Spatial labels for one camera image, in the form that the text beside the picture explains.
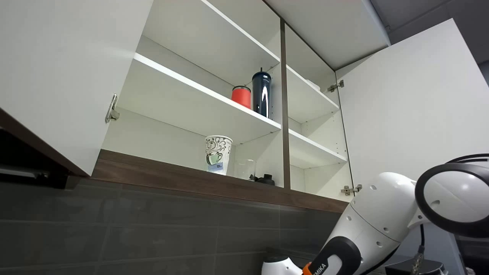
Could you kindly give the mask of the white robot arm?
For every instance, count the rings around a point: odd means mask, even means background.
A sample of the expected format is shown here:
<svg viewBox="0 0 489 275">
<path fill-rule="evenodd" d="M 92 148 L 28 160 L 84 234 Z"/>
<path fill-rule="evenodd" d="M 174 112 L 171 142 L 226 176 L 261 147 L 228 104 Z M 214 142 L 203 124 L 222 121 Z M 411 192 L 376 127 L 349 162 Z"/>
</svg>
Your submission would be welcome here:
<svg viewBox="0 0 489 275">
<path fill-rule="evenodd" d="M 312 261 L 300 267 L 290 257 L 264 260 L 260 275 L 365 275 L 426 223 L 463 237 L 489 237 L 486 153 L 436 165 L 417 180 L 378 174 L 349 203 Z"/>
</svg>

